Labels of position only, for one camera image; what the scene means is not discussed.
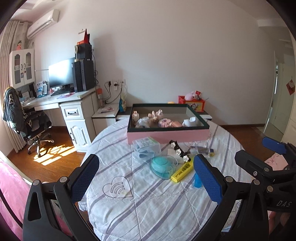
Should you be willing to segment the yellow highlighter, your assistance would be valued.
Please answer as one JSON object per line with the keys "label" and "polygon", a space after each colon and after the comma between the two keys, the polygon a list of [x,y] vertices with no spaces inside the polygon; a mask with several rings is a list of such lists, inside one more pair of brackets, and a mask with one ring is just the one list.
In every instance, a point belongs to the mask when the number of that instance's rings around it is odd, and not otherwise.
{"label": "yellow highlighter", "polygon": [[171,176],[171,180],[175,183],[183,180],[192,170],[193,161],[188,161],[182,164],[182,166]]}

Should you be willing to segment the black hair clip white flowers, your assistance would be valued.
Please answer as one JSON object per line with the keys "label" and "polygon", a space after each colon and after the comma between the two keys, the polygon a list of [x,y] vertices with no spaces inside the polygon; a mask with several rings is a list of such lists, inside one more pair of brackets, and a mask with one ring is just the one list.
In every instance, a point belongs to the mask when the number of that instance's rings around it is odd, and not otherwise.
{"label": "black hair clip white flowers", "polygon": [[174,149],[176,155],[182,158],[184,162],[191,162],[191,158],[180,148],[177,141],[170,140],[169,144]]}

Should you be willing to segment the rose gold tumbler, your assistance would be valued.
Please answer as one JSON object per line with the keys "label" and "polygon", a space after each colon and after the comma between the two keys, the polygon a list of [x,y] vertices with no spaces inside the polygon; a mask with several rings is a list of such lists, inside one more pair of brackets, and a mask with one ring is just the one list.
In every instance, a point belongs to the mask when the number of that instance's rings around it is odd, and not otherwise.
{"label": "rose gold tumbler", "polygon": [[183,125],[179,121],[172,121],[171,127],[172,128],[181,128]]}

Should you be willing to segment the teal toy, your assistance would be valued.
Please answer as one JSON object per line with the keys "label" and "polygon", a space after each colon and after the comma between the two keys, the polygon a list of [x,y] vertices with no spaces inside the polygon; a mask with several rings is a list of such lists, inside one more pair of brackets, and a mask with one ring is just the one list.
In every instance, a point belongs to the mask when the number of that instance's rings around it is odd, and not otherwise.
{"label": "teal toy", "polygon": [[161,179],[168,180],[176,172],[178,161],[172,156],[156,156],[150,163],[152,172]]}

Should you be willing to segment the pink block donut figure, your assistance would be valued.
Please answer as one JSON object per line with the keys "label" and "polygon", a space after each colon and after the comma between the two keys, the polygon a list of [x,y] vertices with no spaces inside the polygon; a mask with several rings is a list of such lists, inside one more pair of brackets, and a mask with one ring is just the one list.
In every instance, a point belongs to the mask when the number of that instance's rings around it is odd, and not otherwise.
{"label": "pink block donut figure", "polygon": [[162,118],[161,120],[158,121],[158,126],[160,128],[170,128],[171,127],[171,122],[169,118]]}

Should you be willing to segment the clear box with blue cloth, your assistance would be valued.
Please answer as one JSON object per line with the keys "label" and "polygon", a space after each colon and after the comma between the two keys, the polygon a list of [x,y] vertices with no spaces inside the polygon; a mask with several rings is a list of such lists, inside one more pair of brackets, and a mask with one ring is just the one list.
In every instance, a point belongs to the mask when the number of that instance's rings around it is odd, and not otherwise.
{"label": "clear box with blue cloth", "polygon": [[151,137],[141,138],[132,142],[132,148],[136,156],[140,159],[160,156],[161,145]]}

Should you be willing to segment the blue highlighter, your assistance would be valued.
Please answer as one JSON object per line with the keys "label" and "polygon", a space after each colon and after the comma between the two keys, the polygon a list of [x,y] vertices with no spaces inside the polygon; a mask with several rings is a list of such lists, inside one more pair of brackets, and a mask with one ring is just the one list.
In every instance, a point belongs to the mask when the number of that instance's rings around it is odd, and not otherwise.
{"label": "blue highlighter", "polygon": [[197,173],[195,173],[194,187],[201,188],[203,186],[202,181]]}

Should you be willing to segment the baby doll blue dress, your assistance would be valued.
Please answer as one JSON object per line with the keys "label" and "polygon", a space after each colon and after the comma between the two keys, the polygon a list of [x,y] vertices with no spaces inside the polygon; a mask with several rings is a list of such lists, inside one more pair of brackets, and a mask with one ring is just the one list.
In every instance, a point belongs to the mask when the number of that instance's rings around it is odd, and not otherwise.
{"label": "baby doll blue dress", "polygon": [[158,121],[158,115],[156,114],[155,111],[152,111],[151,113],[149,113],[147,117],[149,118],[149,121],[151,123],[155,123]]}

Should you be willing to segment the pink white block figure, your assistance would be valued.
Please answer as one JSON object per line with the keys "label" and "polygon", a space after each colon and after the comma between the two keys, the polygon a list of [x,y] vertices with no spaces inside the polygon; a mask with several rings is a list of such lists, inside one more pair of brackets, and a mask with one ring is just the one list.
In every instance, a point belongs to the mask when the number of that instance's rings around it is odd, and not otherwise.
{"label": "pink white block figure", "polygon": [[132,113],[132,121],[136,123],[138,120],[139,120],[139,113],[136,110],[134,110]]}

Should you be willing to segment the pink bedding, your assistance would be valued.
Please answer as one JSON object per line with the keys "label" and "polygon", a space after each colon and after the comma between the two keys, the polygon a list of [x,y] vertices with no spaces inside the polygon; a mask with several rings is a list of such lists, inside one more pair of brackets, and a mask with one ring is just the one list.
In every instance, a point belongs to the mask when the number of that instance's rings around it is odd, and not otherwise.
{"label": "pink bedding", "polygon": [[1,153],[1,216],[12,233],[23,240],[23,217],[31,182]]}

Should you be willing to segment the black office chair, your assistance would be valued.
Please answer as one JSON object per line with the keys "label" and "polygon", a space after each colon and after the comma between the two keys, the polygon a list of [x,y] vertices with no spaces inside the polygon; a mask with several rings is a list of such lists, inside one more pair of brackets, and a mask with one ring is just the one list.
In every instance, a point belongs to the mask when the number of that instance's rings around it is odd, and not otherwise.
{"label": "black office chair", "polygon": [[52,122],[44,111],[31,111],[26,113],[19,100],[19,95],[13,87],[8,87],[4,92],[3,121],[5,121],[15,133],[21,135],[23,140],[30,144],[28,154],[32,147],[36,147],[38,157],[41,157],[41,144],[53,143],[49,129]]}

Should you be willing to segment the white desk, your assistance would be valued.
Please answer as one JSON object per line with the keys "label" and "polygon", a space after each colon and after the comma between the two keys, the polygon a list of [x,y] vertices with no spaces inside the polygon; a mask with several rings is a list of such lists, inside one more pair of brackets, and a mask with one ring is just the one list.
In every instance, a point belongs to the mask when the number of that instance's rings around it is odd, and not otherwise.
{"label": "white desk", "polygon": [[96,89],[71,95],[47,95],[23,103],[25,109],[60,109],[70,138],[77,152],[86,152],[96,137],[92,116],[98,110]]}

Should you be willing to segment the orange capped bottle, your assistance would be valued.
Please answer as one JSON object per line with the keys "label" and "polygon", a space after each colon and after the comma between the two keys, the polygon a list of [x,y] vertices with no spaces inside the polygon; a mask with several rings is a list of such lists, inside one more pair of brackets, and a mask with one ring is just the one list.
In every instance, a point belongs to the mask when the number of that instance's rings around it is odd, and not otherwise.
{"label": "orange capped bottle", "polygon": [[97,94],[99,108],[103,108],[104,107],[104,97],[103,97],[102,88],[98,88],[96,90],[96,94]]}

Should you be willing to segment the black computer tower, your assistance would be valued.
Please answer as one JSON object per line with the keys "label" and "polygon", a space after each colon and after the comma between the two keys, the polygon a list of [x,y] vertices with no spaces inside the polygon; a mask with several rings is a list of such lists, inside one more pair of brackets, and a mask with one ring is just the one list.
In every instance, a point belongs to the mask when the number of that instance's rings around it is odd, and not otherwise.
{"label": "black computer tower", "polygon": [[81,59],[72,63],[75,92],[87,91],[95,87],[93,61]]}

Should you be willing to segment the white glass-door cabinet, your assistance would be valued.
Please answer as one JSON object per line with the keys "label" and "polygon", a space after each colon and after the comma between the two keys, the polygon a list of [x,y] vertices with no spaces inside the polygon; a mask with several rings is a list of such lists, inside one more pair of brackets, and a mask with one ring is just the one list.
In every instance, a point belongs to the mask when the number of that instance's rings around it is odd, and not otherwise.
{"label": "white glass-door cabinet", "polygon": [[10,86],[17,89],[34,81],[34,49],[11,51],[9,54]]}

